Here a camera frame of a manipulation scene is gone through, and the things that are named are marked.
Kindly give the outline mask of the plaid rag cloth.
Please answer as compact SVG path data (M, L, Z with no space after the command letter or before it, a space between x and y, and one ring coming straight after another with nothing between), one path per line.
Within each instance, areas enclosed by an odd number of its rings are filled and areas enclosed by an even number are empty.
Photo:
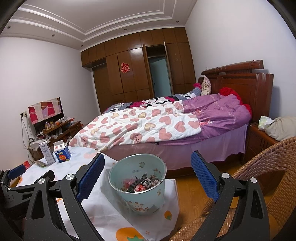
M146 191L146 190L151 189L152 187L160 184L160 179L155 175L147 176L147 174L144 174L140 178L140 180L142 181L142 187L143 187L142 191Z

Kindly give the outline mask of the pink plastic bag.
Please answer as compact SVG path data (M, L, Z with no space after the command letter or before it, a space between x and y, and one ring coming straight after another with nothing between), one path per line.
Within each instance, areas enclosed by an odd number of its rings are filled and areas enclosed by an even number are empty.
M130 185L132 185L137 179L136 178L126 178L122 181L122 190L128 191Z

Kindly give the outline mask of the black scouring pad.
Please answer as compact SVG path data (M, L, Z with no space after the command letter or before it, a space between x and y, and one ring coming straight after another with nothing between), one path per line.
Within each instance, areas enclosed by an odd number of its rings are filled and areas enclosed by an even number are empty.
M130 185L128 192L140 192L142 189L142 181L137 179L132 185Z

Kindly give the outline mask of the light blue trash bin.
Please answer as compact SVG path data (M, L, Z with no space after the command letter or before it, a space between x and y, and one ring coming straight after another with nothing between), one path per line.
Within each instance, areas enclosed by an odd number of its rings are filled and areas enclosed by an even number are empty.
M121 200L138 215L150 215L165 202L167 166L152 154L135 154L118 161L108 175Z

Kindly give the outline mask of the small flat packet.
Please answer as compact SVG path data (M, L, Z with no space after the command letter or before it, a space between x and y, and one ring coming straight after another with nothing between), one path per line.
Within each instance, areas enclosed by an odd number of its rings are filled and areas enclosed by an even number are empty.
M41 167L48 166L47 163L44 163L44 162L42 162L42 161L40 161L40 160L35 161L35 163L36 163L37 165L41 166Z

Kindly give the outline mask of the tall white milk carton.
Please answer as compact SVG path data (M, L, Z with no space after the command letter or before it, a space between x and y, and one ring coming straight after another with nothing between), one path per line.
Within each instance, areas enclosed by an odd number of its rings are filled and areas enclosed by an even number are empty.
M41 149L41 152L43 153L43 156L47 162L47 165L52 165L55 163L55 158L48 146L47 141L44 141L42 143L39 144L39 147Z

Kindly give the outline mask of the blue Look milk carton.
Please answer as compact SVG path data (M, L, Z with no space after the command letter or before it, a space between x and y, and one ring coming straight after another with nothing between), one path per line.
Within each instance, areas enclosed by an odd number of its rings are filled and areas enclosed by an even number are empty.
M60 163L69 161L71 158L69 147L63 141L57 141L54 143L54 153Z

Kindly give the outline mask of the white fruit print tablecloth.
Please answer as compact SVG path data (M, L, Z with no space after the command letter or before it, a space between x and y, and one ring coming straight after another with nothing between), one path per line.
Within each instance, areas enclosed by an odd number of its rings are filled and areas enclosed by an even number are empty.
M21 176L18 186L33 184L47 171L52 170L55 180L61 180L67 174L76 173L82 165L89 164L97 151L90 148L71 147L71 159L67 162L47 167L32 165ZM175 180L165 180L165 199L163 207L147 216L137 215L121 201L116 201L116 195L108 181L108 173L116 161L105 157L105 167L96 182L88 199L82 201L82 206L89 219L105 240L162 240L174 230L179 204Z

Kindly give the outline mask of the wooden tv cabinet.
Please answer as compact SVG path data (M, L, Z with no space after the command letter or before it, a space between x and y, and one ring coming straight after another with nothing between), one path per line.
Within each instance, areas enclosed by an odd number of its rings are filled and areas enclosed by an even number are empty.
M49 149L53 152L55 142L63 141L68 144L70 139L82 130L82 128L81 121L67 121L48 131L37 133L34 141L29 145L29 151L32 154L33 160L37 161L44 157L40 149L41 143L46 141Z

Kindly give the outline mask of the wicker chair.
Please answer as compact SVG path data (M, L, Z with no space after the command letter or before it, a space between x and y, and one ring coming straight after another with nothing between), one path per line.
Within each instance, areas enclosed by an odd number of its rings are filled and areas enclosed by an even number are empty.
M209 200L173 240L295 240L295 138L263 150L232 175L198 151L191 165ZM257 178L274 171L283 177L265 200Z

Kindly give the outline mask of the television with patchwork cover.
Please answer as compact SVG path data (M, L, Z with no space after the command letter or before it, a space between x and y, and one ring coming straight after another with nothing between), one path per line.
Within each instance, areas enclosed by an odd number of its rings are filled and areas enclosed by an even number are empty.
M30 105L28 111L36 132L45 129L46 122L55 122L64 117L60 97Z

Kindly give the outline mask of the wooden nightstand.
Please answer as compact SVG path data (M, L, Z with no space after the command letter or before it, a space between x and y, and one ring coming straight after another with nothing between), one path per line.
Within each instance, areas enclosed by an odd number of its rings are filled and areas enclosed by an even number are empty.
M277 140L267 135L265 131L259 130L257 123L251 123L247 128L246 146L242 163L247 163L277 142Z

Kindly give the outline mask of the purple bed cover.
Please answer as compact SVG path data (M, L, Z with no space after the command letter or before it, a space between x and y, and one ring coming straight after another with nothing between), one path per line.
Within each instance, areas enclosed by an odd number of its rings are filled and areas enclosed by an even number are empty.
M183 106L185 112L197 116L199 134L176 141L117 146L105 154L117 161L133 154L153 154L169 170L177 170L190 165L193 151L199 151L207 162L225 161L231 155L244 153L251 116L234 95L198 96L185 100Z

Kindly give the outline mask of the red pillow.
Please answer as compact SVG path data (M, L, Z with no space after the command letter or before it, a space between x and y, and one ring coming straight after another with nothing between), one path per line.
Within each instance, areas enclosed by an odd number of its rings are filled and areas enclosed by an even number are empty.
M244 106L250 113L250 116L252 116L252 109L251 109L251 106L249 104L245 104L241 98L241 96L232 88L230 87L222 87L220 90L219 90L219 93L223 96L229 96L229 95L234 95L237 100L239 101L239 104Z

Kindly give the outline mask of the wooden bed headboard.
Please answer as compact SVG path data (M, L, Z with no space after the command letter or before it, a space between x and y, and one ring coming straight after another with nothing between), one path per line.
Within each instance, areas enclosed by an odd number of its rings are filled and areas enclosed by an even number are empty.
M264 69L263 60L229 64L204 70L201 75L211 82L211 92L217 94L223 87L230 87L249 104L252 122L258 122L262 115L269 116L274 75Z

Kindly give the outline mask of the heart print white quilt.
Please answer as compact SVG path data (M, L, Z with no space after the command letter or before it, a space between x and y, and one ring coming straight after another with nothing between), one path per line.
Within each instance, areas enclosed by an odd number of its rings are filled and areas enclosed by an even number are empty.
M201 132L198 118L181 101L127 108L97 116L69 142L100 152L119 145L173 141Z

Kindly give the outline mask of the floral pillow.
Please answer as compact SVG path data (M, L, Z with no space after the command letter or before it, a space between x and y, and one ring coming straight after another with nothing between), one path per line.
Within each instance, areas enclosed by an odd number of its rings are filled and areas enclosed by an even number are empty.
M201 83L201 96L210 95L210 94L211 94L211 82L206 76L204 76L203 81Z

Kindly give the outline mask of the red double happiness sticker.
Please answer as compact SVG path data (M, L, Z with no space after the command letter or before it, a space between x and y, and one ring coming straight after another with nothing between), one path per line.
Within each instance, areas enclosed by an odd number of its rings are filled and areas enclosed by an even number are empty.
M130 65L128 63L122 62L120 65L120 70L123 74L130 72Z

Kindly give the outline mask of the brown wooden wardrobe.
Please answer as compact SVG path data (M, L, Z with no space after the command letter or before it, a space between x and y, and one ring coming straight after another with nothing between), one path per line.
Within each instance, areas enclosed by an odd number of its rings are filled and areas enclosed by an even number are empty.
M196 82L185 28L137 32L95 45L81 52L82 66L93 72L99 110L117 103L146 100L157 95L187 93ZM123 74L122 62L130 72Z

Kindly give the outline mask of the wall power socket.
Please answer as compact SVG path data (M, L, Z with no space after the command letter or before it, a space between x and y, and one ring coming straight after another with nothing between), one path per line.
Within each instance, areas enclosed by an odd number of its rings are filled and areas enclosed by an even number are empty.
M21 113L21 117L22 117L22 118L23 118L23 117L27 117L27 112L24 111L23 113Z

